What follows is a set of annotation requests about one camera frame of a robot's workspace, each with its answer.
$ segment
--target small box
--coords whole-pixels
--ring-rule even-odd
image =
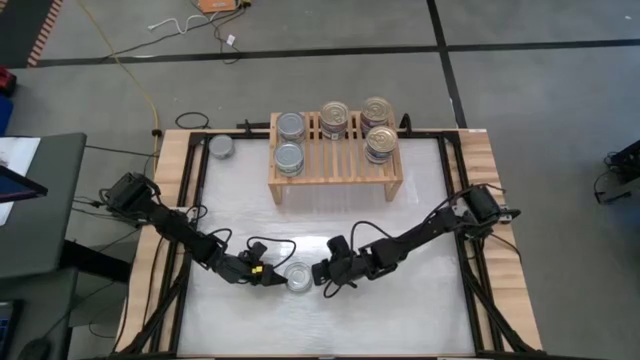
[[[233,11],[236,9],[235,0],[200,0],[198,5],[203,13]]]

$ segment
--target stacked cans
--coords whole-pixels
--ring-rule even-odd
[[[391,116],[391,104],[381,97],[371,97],[362,103],[362,112],[360,113],[360,127],[362,133],[367,135],[369,130],[376,126],[389,125],[389,117]]]
[[[300,113],[283,113],[278,116],[278,134],[284,141],[301,143],[304,140],[304,117]]]
[[[338,101],[326,103],[320,110],[322,136],[331,140],[344,139],[350,120],[351,114],[347,105]]]
[[[298,143],[283,142],[278,145],[273,157],[276,168],[284,176],[298,176],[304,168],[304,152]]]
[[[391,158],[398,145],[398,135],[386,126],[376,126],[369,130],[364,143],[364,155],[369,162],[381,165]]]

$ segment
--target desk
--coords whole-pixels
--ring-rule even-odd
[[[41,138],[26,177],[48,193],[16,202],[0,226],[0,279],[75,266],[127,282],[128,263],[65,240],[86,142],[82,133]]]
[[[76,270],[64,269],[48,274],[0,280],[0,298],[19,299],[23,304],[7,360],[17,359],[26,343],[43,336],[69,310],[77,277]],[[67,316],[47,336],[51,342],[48,359],[66,359],[68,326]]]
[[[238,134],[242,134],[244,132],[243,130],[207,131],[211,133],[237,132]],[[266,133],[267,131],[268,130],[254,130],[254,133]],[[466,172],[471,183],[487,182],[495,186],[500,186],[500,179],[498,177],[498,172],[493,158],[489,136],[486,131],[444,131],[457,131],[459,133]],[[189,130],[169,130],[164,136],[164,143],[161,149],[154,181],[160,187],[162,192],[162,201],[167,206],[176,206],[178,202],[180,183],[183,171],[185,171],[185,159],[190,133],[191,131]],[[199,163],[200,156],[201,153],[196,151],[193,159],[194,164]],[[455,158],[453,155],[450,155],[449,162],[452,167],[452,174],[455,175],[457,169],[455,167]],[[196,191],[195,184],[198,171],[198,167],[194,166],[189,174],[190,186],[187,189],[186,201],[186,204],[188,205],[193,204],[194,201],[194,194]],[[458,188],[460,187],[459,182],[457,184],[454,182],[454,185]],[[499,203],[504,203],[504,197],[501,194],[495,194],[495,196]],[[501,236],[515,244],[515,239],[510,226],[498,225],[494,229],[498,236]],[[129,283],[130,293],[127,312],[128,316],[125,327],[122,329],[122,338],[118,344],[118,350],[126,347],[142,328],[145,321],[145,319],[143,319],[145,308],[148,306],[148,313],[151,314],[156,307],[168,249],[168,246],[160,247],[153,274],[153,282],[150,283],[152,264],[158,240],[159,236],[152,227],[143,229]],[[486,243],[484,255],[486,257],[494,301],[497,307],[502,311],[503,315],[513,328],[529,345],[534,348],[541,348],[538,330],[533,316],[533,311],[531,309],[524,275],[522,273],[522,267],[520,266],[517,255],[514,254],[512,250],[490,240]],[[180,264],[181,262],[181,255],[177,255],[176,263]],[[174,276],[178,268],[179,266],[175,267]],[[147,303],[149,290],[151,291],[151,300]],[[162,337],[159,347],[161,351],[169,349],[169,338],[173,324],[174,307],[175,302],[172,307],[169,308],[163,323]],[[478,305],[478,312],[485,349],[491,349],[489,325],[486,313],[480,305]]]

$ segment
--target wooden rack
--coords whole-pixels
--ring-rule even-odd
[[[296,177],[286,177],[276,169],[274,152],[280,143],[276,122],[280,113],[271,114],[269,128],[269,189],[276,204],[282,202],[282,187],[291,185],[355,185],[383,184],[387,201],[392,201],[402,185],[400,149],[396,146],[384,165],[370,163],[364,155],[364,138],[360,127],[360,111],[351,112],[346,137],[332,141],[322,136],[319,112],[303,113],[305,118],[304,170]],[[389,127],[396,129],[391,114]]]

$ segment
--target wooden frame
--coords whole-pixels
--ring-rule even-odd
[[[387,201],[392,201],[402,185],[402,161],[400,148],[396,146],[389,161],[384,165],[370,163],[364,155],[364,136],[360,124],[360,111],[351,112],[347,136],[341,140],[329,140],[322,136],[320,113],[303,113],[305,118],[304,170],[296,177],[286,177],[278,172],[274,164],[274,152],[281,139],[278,136],[277,120],[280,113],[271,114],[269,127],[269,190],[276,204],[282,202],[283,186],[291,185],[345,185],[383,184]],[[389,127],[396,128],[391,114]]]
[[[254,138],[267,139],[269,129],[252,130]],[[245,130],[240,129],[216,129],[216,130],[169,130],[166,132],[162,146],[162,152],[158,162],[158,168],[154,177],[154,181],[160,186],[162,191],[162,201],[167,206],[175,206],[178,202],[178,194],[181,185],[181,178],[185,171],[185,159],[189,148],[189,138],[193,133],[208,134],[227,134],[232,137],[243,136]],[[405,129],[398,129],[400,137],[405,136]],[[414,135],[422,135],[430,132],[444,132],[459,136],[462,148],[462,155],[465,159],[466,172],[468,173],[471,183],[489,182],[494,185],[500,185],[493,153],[489,142],[489,136],[485,130],[468,130],[468,129],[413,129]],[[202,156],[202,146],[197,145],[193,157],[194,163],[199,163]],[[459,188],[458,169],[454,164],[456,159],[449,158],[451,172],[454,175],[454,187]],[[190,168],[190,182],[186,190],[186,205],[192,205],[195,202],[196,179],[200,169],[197,166]],[[502,194],[494,194],[499,203],[504,203]],[[511,226],[498,225],[495,228],[496,233],[515,243]],[[148,313],[151,314],[156,306],[160,293],[160,282],[162,274],[166,267],[167,245],[161,246],[160,254],[157,257],[156,267],[153,269],[156,274],[153,281],[149,281],[152,264],[154,262],[154,252],[159,241],[155,229],[151,226],[143,228],[140,241],[138,243],[138,251],[134,260],[133,270],[129,286],[128,312],[126,313],[126,323],[121,329],[122,338],[118,343],[117,350],[123,349],[133,340],[135,334],[140,331],[143,319],[144,309],[148,307]],[[468,249],[469,254],[473,253],[473,249]],[[486,258],[486,266],[488,276],[491,282],[491,290],[496,306],[503,313],[507,321],[516,330],[520,336],[534,348],[541,348],[540,338],[531,309],[531,303],[527,293],[527,286],[522,273],[522,267],[518,262],[517,255],[510,249],[505,248],[497,242],[487,242],[484,248]],[[175,263],[182,262],[182,251],[178,251],[175,257]],[[150,292],[150,302],[147,303],[148,292]],[[478,319],[480,321],[481,336],[484,339],[484,349],[490,350],[494,347],[491,342],[491,333],[489,331],[489,322],[486,312],[478,307]],[[160,340],[159,351],[172,351],[170,346],[170,338],[172,326],[175,318],[175,302],[167,312],[163,321],[162,336]]]

